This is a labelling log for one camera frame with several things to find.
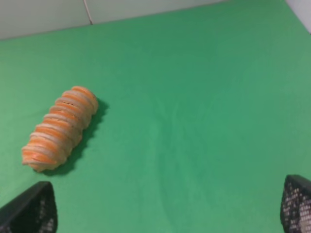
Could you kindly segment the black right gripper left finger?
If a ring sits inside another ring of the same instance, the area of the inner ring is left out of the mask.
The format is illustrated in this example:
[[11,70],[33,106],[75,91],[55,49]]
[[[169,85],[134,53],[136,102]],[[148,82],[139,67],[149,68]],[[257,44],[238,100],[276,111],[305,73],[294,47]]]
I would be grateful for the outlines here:
[[55,233],[57,229],[57,206],[51,182],[37,182],[0,208],[2,233]]

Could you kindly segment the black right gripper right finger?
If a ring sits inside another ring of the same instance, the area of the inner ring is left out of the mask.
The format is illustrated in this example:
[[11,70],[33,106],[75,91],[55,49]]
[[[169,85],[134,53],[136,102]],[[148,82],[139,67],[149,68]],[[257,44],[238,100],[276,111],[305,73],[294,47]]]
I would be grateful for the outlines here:
[[285,233],[311,233],[311,182],[287,175],[284,182],[280,222]]

